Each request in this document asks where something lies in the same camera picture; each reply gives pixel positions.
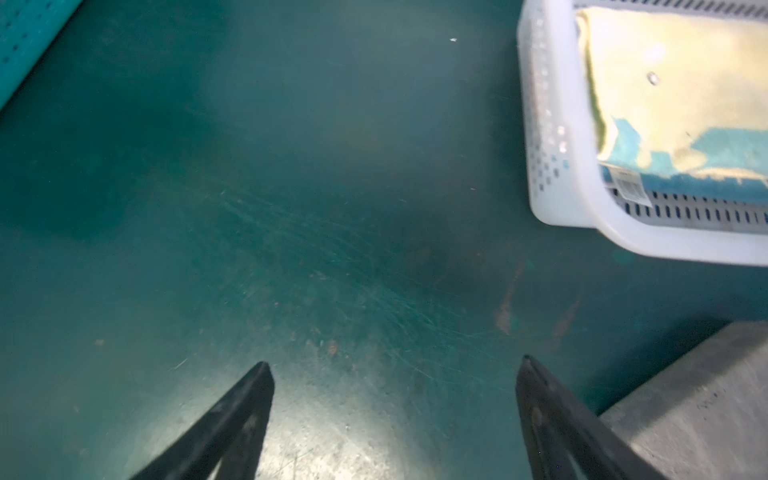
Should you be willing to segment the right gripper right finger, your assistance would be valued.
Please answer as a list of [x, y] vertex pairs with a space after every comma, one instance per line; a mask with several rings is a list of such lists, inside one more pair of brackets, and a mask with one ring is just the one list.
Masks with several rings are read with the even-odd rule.
[[662, 479], [541, 362], [526, 355], [516, 399], [535, 479]]

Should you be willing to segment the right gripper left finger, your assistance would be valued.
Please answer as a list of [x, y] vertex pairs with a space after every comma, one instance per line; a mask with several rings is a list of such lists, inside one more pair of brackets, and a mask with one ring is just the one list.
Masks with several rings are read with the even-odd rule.
[[254, 479], [266, 437], [275, 381], [254, 365], [135, 479]]

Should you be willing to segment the plain mint green towel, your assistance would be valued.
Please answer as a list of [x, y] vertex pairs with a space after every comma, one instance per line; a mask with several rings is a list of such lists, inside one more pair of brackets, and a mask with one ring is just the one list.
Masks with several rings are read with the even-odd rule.
[[767, 200], [767, 26], [590, 6], [575, 14], [605, 178]]

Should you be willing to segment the teal plastic basket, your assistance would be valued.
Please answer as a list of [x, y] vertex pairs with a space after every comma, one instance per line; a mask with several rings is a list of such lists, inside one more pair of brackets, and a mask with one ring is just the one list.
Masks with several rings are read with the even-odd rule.
[[0, 105], [4, 107], [82, 0], [1, 0]]

